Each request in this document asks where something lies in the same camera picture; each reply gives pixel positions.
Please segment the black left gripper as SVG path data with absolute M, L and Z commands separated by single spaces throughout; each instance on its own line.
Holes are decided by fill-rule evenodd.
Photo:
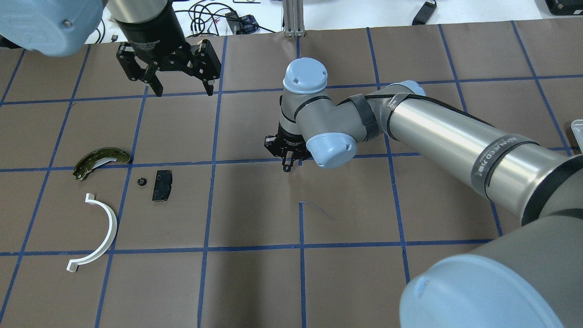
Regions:
M 208 96 L 214 92 L 215 79 L 220 77 L 221 62 L 209 39 L 198 43 L 183 42 L 175 50 L 159 57 L 152 51 L 140 51 L 130 43 L 121 43 L 116 59 L 131 81 L 147 83 L 157 97 L 163 94 L 163 85 L 155 72 L 183 72 L 203 82 Z

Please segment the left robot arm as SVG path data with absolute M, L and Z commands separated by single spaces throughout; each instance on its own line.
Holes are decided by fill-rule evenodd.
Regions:
M 162 96 L 160 72 L 183 72 L 213 95 L 221 63 L 207 39 L 189 44 L 170 0 L 3 0 L 2 36 L 23 49 L 64 57 L 78 52 L 107 9 L 127 41 L 117 60 L 131 81 Z

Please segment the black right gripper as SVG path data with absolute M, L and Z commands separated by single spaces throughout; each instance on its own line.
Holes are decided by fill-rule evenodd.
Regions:
M 264 147 L 275 157 L 281 158 L 283 172 L 291 172 L 294 162 L 312 157 L 307 149 L 307 143 L 302 135 L 286 131 L 278 124 L 276 135 L 267 135 Z

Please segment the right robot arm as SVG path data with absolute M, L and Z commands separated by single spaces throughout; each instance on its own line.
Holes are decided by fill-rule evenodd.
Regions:
M 334 104 L 320 61 L 291 61 L 277 134 L 264 146 L 289 172 L 311 158 L 350 161 L 383 134 L 467 191 L 513 214 L 519 227 L 433 264 L 400 297 L 402 328 L 580 328 L 582 156 L 565 156 L 445 102 L 411 80 Z

